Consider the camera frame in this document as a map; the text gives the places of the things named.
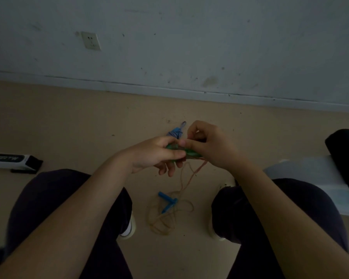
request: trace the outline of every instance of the wall socket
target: wall socket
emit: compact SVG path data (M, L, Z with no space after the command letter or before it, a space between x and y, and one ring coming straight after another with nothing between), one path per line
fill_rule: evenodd
M85 48L101 51L100 43L98 42L97 34L90 32L81 32L81 37L83 39Z

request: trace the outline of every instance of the beige floor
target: beige floor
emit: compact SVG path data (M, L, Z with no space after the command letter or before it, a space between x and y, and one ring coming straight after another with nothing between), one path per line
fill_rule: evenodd
M0 152L44 159L42 171L70 168L93 173L117 150L196 119L221 126L261 167L284 158L328 154L325 138L349 128L349 114L343 113L0 82ZM32 177L0 170L0 243L11 207ZM135 278L227 276L239 246L213 241L206 232L215 188L225 178L231 176L210 164L197 174L185 195L195 211L182 214L167 237L150 232L145 208L159 190L178 188L179 171L168 178L148 169L129 178L126 188L138 229L120 246ZM349 217L344 219L349 232Z

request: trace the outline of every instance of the white wall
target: white wall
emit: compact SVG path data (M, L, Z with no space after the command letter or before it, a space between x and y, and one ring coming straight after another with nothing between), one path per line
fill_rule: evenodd
M349 0L0 0L1 79L349 112Z

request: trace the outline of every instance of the forearm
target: forearm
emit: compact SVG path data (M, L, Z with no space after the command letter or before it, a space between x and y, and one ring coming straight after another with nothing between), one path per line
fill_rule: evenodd
M286 278L349 278L349 255L261 169L241 158L229 171L259 217Z
M78 278L130 172L126 157L108 159L0 266L0 278Z

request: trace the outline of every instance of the leg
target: leg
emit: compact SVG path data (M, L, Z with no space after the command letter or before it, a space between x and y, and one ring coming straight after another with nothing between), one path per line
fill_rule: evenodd
M10 255L58 206L66 201L89 174L61 169L40 173L21 192L9 217L6 255ZM129 224L132 201L125 188L101 227L80 278L132 278L116 242Z
M345 251L349 252L344 223L330 197L320 188L295 179L275 179L274 183ZM220 190L212 203L216 234L241 243L228 278L284 278L265 231L242 188Z

